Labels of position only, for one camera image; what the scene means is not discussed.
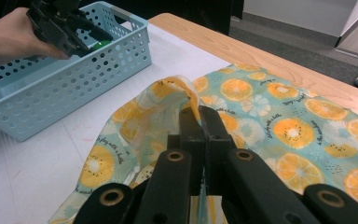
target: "yellow cloth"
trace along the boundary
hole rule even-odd
[[[193,82],[167,77],[115,111],[84,164],[74,192],[50,223],[72,223],[103,184],[135,187],[151,176],[178,114],[199,105],[219,112],[237,147],[260,155],[288,188],[302,193],[326,183],[358,201],[358,115],[293,86],[261,67],[232,64]],[[209,223],[225,223],[219,198],[207,202]]]

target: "gray floor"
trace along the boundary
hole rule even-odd
[[[336,45],[337,37],[331,35],[321,34],[247,13],[243,13],[242,20],[233,18],[231,20],[231,27],[358,66],[358,58],[335,50],[334,46]]]

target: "white wall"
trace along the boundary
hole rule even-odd
[[[243,11],[339,37],[356,2],[356,0],[244,0]]]

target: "basket hole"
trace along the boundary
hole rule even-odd
[[[18,97],[17,99],[16,99],[16,101],[17,101],[17,103],[22,103],[23,101],[24,101],[24,99],[22,99],[21,97]]]
[[[15,111],[13,112],[13,116],[18,116],[19,114],[21,114],[21,112],[20,112],[19,110],[15,110]]]
[[[10,109],[11,107],[13,107],[13,105],[11,103],[5,103],[5,108],[6,109]]]

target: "screw hole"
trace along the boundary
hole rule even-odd
[[[180,152],[171,152],[170,154],[168,154],[169,161],[181,161],[183,157],[184,155]]]
[[[317,192],[317,196],[321,202],[332,207],[339,208],[345,206],[344,200],[333,191],[322,189]]]
[[[124,199],[124,193],[121,189],[108,189],[100,197],[100,203],[105,206],[113,206]]]
[[[244,150],[238,150],[236,152],[237,158],[242,161],[250,161],[253,158],[253,155]]]

